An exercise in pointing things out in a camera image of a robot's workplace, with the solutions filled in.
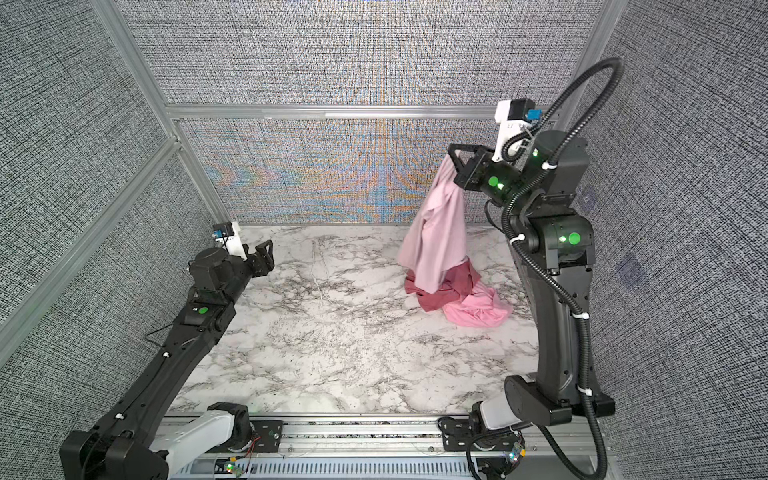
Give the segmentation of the dark rose ribbed cloth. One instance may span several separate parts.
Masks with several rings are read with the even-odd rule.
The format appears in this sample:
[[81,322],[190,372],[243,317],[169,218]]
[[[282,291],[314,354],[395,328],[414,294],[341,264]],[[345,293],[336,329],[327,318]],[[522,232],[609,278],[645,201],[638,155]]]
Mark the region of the dark rose ribbed cloth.
[[481,280],[481,275],[475,270],[469,258],[445,272],[443,280],[434,292],[418,288],[415,283],[415,273],[409,270],[405,277],[405,293],[415,295],[417,302],[425,312],[442,309],[450,303],[463,301],[473,294]]

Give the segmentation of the aluminium enclosure frame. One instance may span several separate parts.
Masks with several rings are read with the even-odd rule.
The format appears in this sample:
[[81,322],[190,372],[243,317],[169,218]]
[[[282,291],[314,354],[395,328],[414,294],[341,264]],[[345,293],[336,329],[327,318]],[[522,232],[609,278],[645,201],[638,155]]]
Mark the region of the aluminium enclosure frame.
[[82,235],[63,254],[25,297],[1,327],[1,360],[7,362],[32,333],[61,293],[103,244],[125,213],[132,208],[159,171],[173,156],[179,156],[187,176],[208,212],[217,221],[230,215],[193,151],[179,119],[484,119],[489,106],[472,105],[247,105],[247,104],[168,104],[164,101],[150,67],[122,16],[112,1],[94,1],[91,7],[106,29],[120,58],[131,72],[142,95],[159,121],[166,139],[151,159],[131,177],[116,198],[94,219]]

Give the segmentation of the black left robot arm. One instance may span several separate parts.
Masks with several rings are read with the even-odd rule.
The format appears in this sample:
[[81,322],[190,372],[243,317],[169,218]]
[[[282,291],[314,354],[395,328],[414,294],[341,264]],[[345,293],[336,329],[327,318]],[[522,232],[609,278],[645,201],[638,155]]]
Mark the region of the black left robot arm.
[[148,366],[88,431],[74,430],[59,448],[67,479],[167,479],[206,451],[239,449],[251,438],[248,409],[224,404],[169,438],[157,430],[200,361],[216,346],[236,315],[235,305],[253,278],[275,267],[273,243],[243,254],[225,247],[201,251],[190,261],[187,302]]

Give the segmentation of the bright pink cloth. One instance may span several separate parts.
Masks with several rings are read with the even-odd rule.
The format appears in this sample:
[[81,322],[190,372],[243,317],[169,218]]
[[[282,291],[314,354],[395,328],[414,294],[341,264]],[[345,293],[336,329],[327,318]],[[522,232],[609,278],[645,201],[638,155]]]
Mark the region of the bright pink cloth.
[[469,295],[445,304],[442,312],[449,322],[460,327],[495,328],[510,317],[514,308],[495,289],[479,281]]

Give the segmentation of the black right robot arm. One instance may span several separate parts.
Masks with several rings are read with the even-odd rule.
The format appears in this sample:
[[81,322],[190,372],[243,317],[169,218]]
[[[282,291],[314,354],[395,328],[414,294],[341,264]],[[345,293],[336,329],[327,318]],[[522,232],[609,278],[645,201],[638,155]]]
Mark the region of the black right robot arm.
[[537,326],[533,380],[506,379],[512,414],[535,425],[573,416],[612,415],[615,403],[596,378],[589,335],[589,301],[596,261],[594,230],[572,207],[590,157],[581,138],[539,134],[522,169],[495,162],[482,145],[452,144],[455,184],[484,193],[499,207],[498,222],[523,282]]

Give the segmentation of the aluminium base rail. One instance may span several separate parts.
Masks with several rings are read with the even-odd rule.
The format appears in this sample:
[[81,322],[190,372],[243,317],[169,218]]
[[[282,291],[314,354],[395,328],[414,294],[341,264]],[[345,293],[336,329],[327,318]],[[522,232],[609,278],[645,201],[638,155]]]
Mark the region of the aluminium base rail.
[[535,428],[509,465],[514,438],[477,443],[461,414],[254,414],[258,443],[237,453],[213,449],[176,479],[569,479]]

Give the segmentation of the pale pink cloth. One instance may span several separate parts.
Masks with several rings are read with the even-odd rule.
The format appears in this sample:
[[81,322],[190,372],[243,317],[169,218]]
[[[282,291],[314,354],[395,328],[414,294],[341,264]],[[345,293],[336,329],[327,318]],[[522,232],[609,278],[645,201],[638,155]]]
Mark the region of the pale pink cloth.
[[467,257],[464,190],[446,155],[396,257],[414,274],[415,287],[435,293],[445,274]]

